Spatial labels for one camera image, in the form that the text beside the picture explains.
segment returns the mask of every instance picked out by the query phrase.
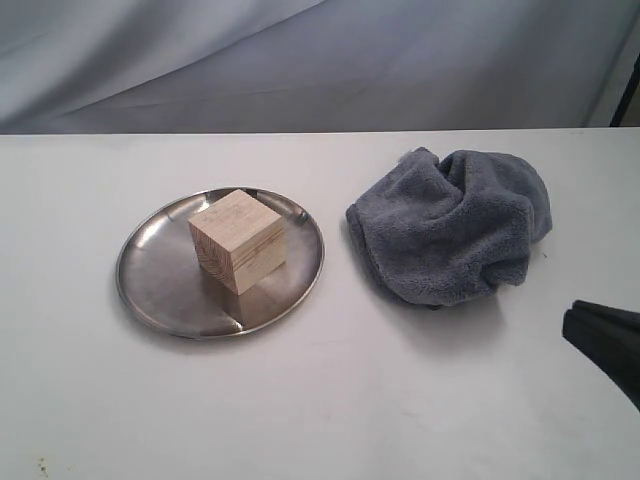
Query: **white tabletop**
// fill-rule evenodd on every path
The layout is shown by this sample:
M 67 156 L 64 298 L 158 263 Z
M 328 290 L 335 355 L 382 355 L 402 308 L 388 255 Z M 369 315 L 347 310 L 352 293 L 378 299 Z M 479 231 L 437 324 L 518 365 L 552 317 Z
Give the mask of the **white tabletop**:
M 344 211 L 420 145 L 538 169 L 555 228 L 524 285 L 432 312 L 365 282 Z M 640 311 L 639 153 L 638 129 L 0 137 L 0 478 L 637 480 L 640 414 L 561 326 L 578 298 Z M 130 320 L 127 235 L 234 185 L 317 219 L 309 298 L 224 341 Z

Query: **white backdrop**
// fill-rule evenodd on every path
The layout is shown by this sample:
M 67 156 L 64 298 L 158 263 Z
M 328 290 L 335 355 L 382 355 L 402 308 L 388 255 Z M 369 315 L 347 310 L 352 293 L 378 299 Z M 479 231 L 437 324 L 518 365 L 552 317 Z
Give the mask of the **white backdrop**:
M 640 4 L 3 3 L 5 132 L 580 126 Z

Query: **stainless steel plate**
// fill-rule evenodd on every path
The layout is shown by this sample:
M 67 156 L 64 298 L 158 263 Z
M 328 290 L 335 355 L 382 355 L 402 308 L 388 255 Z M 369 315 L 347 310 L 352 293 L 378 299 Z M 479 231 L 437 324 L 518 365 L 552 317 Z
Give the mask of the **stainless steel plate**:
M 187 220 L 233 190 L 173 202 L 131 234 L 118 258 L 116 284 L 135 318 L 179 337 L 241 335 L 278 320 L 309 293 L 324 259 L 320 230 L 300 205 L 264 190 L 242 189 L 284 217 L 286 263 L 240 296 L 200 268 Z

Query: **cube face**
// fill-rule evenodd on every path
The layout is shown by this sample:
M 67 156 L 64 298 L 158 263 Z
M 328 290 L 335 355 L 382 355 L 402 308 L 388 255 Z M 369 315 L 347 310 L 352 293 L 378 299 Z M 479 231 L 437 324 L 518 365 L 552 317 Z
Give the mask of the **cube face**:
M 198 262 L 236 294 L 284 263 L 284 219 L 235 190 L 189 220 Z

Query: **wooden cube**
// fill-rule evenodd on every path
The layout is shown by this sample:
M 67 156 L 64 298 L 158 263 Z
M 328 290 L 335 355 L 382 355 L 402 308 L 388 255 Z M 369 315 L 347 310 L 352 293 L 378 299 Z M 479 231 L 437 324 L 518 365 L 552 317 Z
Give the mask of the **wooden cube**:
M 189 219 L 202 268 L 240 295 L 285 261 L 284 219 L 235 190 Z

